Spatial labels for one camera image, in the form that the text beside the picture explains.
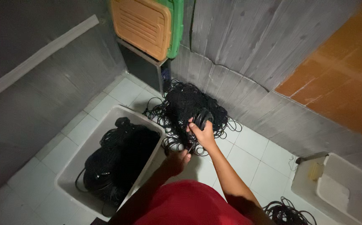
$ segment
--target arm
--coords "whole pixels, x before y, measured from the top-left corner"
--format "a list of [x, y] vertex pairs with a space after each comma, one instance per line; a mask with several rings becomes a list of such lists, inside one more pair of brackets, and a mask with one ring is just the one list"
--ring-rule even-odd
[[274, 224], [261, 209], [252, 191], [238, 176], [218, 148], [214, 141], [212, 123], [207, 121], [203, 131], [195, 124], [190, 123], [187, 131], [189, 130], [196, 135], [200, 145], [209, 153], [228, 204], [245, 217], [251, 219], [255, 224]]
[[133, 224], [142, 217], [154, 193], [172, 176], [181, 173], [190, 160], [190, 154], [172, 152], [146, 183], [138, 189], [109, 220], [108, 224]]

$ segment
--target tangled black cable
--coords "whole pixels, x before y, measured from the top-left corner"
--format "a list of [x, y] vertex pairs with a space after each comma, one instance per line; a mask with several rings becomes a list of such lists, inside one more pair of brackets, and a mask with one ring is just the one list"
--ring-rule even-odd
[[213, 116], [211, 122], [214, 138], [225, 139], [227, 134], [224, 130], [227, 126], [230, 130], [238, 132], [242, 130], [240, 123], [231, 119], [228, 112], [218, 105], [217, 100], [203, 93], [191, 83], [184, 84], [172, 79], [163, 98], [162, 104], [154, 106], [151, 110], [146, 108], [143, 115], [150, 120], [157, 119], [157, 123], [166, 129], [167, 136], [162, 142], [166, 155], [171, 149], [179, 151], [184, 148], [192, 148], [191, 152], [196, 155], [204, 154], [204, 149], [198, 147], [197, 138], [186, 132], [188, 120], [196, 117], [203, 109], [210, 111]]
[[[101, 147], [85, 161], [75, 187], [91, 193], [105, 204], [118, 207], [148, 161], [160, 135], [144, 125], [130, 123], [127, 117], [118, 118], [115, 125], [117, 128], [104, 134]], [[83, 172], [86, 191], [77, 183]]]
[[[292, 202], [283, 196], [281, 197], [281, 202], [272, 201], [263, 207], [263, 210], [277, 225], [317, 225], [311, 213], [304, 210], [296, 210]], [[310, 223], [302, 213], [308, 213], [313, 218], [314, 224]]]

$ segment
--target red shirt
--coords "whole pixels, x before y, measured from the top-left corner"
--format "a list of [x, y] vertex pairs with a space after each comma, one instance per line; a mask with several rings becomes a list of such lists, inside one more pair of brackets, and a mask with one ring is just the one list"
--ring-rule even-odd
[[135, 224], [253, 225], [253, 222], [230, 206], [212, 187], [183, 180], [160, 187], [149, 203], [148, 213]]

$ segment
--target hand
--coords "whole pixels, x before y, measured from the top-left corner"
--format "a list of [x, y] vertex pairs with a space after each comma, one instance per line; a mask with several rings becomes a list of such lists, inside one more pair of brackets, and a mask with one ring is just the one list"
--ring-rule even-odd
[[192, 119], [193, 118], [190, 118], [188, 120], [189, 125], [187, 127], [187, 132], [192, 131], [196, 138], [198, 138], [199, 144], [207, 151], [210, 151], [217, 146], [216, 141], [214, 140], [213, 124], [210, 121], [206, 121], [204, 129], [201, 131], [198, 126], [192, 122]]
[[159, 169], [169, 177], [177, 176], [190, 161], [190, 156], [186, 149], [182, 152], [171, 151]]

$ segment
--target white plastic tub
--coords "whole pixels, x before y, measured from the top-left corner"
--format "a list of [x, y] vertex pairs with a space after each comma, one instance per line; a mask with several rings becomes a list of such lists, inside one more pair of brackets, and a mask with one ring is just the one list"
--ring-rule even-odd
[[[94, 128], [91, 135], [88, 139], [81, 144], [71, 159], [67, 162], [64, 166], [63, 170], [58, 173], [56, 179], [54, 181], [55, 187], [63, 192], [66, 196], [68, 196], [71, 201], [75, 202], [79, 206], [83, 207], [85, 210], [93, 213], [98, 218], [108, 221], [110, 217], [106, 217], [102, 215], [102, 208], [103, 202], [98, 198], [94, 197], [89, 193], [82, 193], [79, 192], [75, 187], [75, 180], [78, 174], [84, 168], [84, 163], [86, 159], [99, 147], [99, 141], [101, 140], [102, 136], [110, 129], [116, 128], [114, 125], [116, 120], [120, 117], [128, 117], [131, 123], [138, 124], [138, 125], [145, 125], [150, 130], [157, 131], [160, 134], [160, 140], [158, 141], [156, 147], [154, 148], [152, 155], [148, 159], [146, 165], [144, 166], [143, 170], [141, 171], [140, 175], [138, 176], [137, 180], [135, 181], [134, 185], [132, 186], [131, 190], [128, 192], [126, 198], [122, 202], [129, 199], [129, 197], [137, 191], [139, 188], [139, 184], [145, 174], [146, 170], [150, 166], [153, 161], [154, 156], [156, 155], [160, 144], [165, 136], [164, 129], [156, 124], [155, 122], [148, 120], [142, 114], [129, 110], [123, 106], [116, 105], [114, 106], [100, 121], [100, 123]], [[78, 180], [78, 186], [85, 190], [83, 185], [83, 174], [80, 176]], [[109, 207], [108, 205], [104, 206], [104, 214], [106, 215], [113, 215], [117, 211], [117, 208]]]
[[303, 161], [292, 191], [346, 225], [362, 225], [362, 170], [336, 154]]

